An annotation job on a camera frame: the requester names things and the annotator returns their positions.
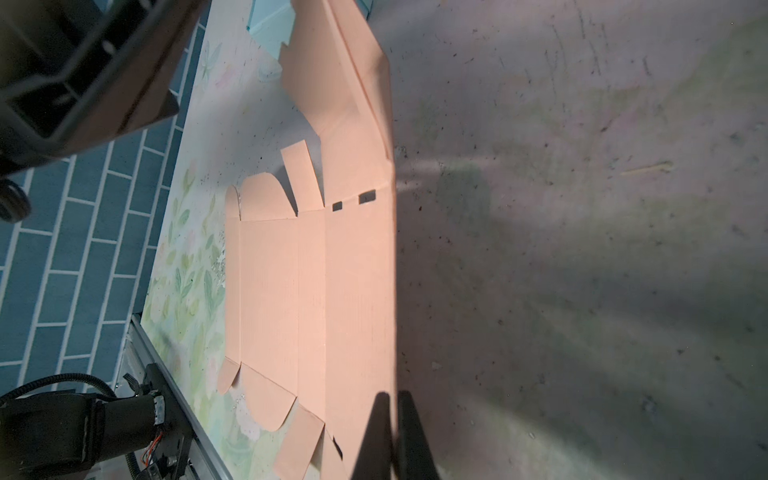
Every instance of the floral pattern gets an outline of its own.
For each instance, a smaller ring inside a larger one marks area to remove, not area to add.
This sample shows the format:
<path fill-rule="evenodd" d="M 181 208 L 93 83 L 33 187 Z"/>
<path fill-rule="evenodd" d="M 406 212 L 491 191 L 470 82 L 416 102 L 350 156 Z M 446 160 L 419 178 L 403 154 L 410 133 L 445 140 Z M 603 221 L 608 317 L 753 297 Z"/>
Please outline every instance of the floral pattern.
<path fill-rule="evenodd" d="M 181 189 L 171 191 L 176 196 L 169 200 L 142 326 L 232 476 L 262 478 L 284 432 L 262 431 L 237 386 L 223 396 L 217 391 L 224 355 L 224 192 L 190 194 L 195 176 L 193 165 Z"/>

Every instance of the blue tile wall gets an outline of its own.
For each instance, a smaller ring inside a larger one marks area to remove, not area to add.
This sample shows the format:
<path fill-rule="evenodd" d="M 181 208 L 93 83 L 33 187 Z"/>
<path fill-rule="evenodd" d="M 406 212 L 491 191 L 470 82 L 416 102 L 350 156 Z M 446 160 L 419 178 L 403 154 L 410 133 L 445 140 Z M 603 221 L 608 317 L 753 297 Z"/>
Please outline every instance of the blue tile wall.
<path fill-rule="evenodd" d="M 11 176 L 33 213 L 0 222 L 0 395 L 64 372 L 114 385 L 127 319 L 144 308 L 207 17 L 171 81 L 178 116 Z"/>

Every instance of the unfolded cardboard box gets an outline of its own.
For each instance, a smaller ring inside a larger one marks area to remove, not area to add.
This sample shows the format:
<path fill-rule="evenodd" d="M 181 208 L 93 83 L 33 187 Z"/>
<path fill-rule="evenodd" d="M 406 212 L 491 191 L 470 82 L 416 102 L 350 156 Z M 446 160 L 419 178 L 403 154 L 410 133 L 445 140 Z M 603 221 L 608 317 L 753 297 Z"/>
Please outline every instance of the unfolded cardboard box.
<path fill-rule="evenodd" d="M 321 477 L 336 480 L 353 471 L 376 394 L 396 393 L 389 64 L 354 2 L 293 8 L 283 87 L 320 138 L 325 201 L 303 141 L 282 149 L 298 212 L 271 174 L 227 191 L 219 391 L 239 372 L 270 431 L 297 401 L 275 470 L 303 478 L 322 436 Z"/>

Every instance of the table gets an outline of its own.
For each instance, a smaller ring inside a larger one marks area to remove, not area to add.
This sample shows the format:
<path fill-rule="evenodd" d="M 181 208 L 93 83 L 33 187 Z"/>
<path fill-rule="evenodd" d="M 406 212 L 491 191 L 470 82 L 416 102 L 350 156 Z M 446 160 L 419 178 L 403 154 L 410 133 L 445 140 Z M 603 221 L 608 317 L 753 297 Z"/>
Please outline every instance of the table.
<path fill-rule="evenodd" d="M 249 10 L 214 0 L 143 320 L 236 480 L 271 475 L 283 431 L 216 393 L 224 191 L 263 171 L 287 185 L 280 148 L 303 138 L 319 170 Z M 374 4 L 398 145 L 399 384 L 444 480 L 764 467 L 767 15 Z"/>

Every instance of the black cable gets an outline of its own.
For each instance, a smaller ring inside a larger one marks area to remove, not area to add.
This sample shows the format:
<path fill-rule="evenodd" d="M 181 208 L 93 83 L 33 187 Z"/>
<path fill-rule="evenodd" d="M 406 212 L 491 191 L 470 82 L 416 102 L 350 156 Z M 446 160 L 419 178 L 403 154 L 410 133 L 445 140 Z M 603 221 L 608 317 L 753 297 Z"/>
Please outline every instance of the black cable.
<path fill-rule="evenodd" d="M 53 385 L 54 383 L 62 382 L 84 383 L 86 385 L 95 387 L 96 390 L 111 399 L 116 399 L 118 397 L 114 394 L 114 391 L 112 391 L 109 385 L 107 385 L 102 379 L 98 377 L 85 373 L 61 373 L 59 375 L 51 375 L 39 380 L 34 380 L 30 383 L 25 383 L 24 385 L 11 390 L 10 392 L 0 397 L 0 406 L 5 404 L 8 400 L 17 399 L 22 395 L 26 395 L 32 392 L 33 390 L 44 386 Z M 135 480 L 140 472 L 139 463 L 136 461 L 136 455 L 133 452 L 127 453 L 125 455 L 125 461 L 128 463 L 128 471 L 131 472 L 131 478 Z"/>

